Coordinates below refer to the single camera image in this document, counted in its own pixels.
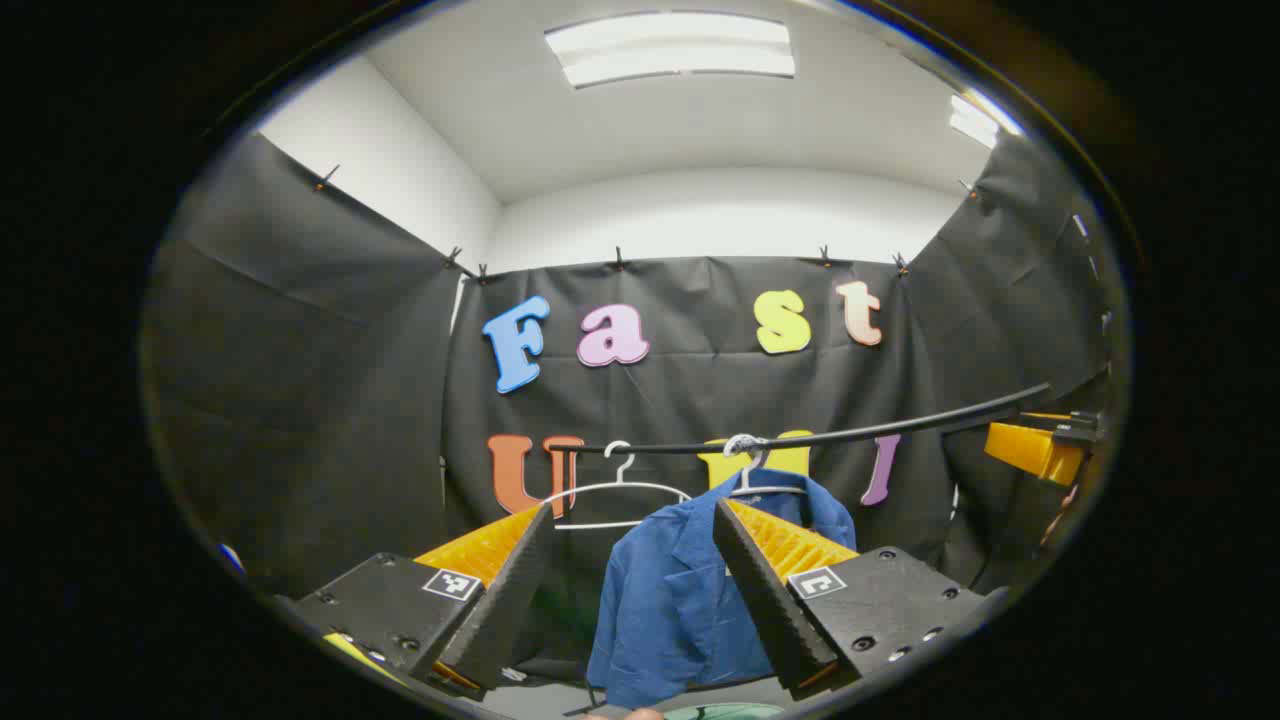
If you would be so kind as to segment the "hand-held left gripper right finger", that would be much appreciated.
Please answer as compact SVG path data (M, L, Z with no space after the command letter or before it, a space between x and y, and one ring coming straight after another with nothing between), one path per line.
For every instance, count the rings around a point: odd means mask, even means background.
M928 657L1006 605L905 550L864 553L733 500L717 503L714 542L781 685L795 700Z

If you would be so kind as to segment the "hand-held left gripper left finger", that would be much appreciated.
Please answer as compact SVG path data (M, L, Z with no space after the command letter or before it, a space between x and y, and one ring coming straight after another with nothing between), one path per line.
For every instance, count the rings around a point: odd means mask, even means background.
M480 701L504 678L554 534L550 505L536 503L416 559L375 553L291 611L402 685Z

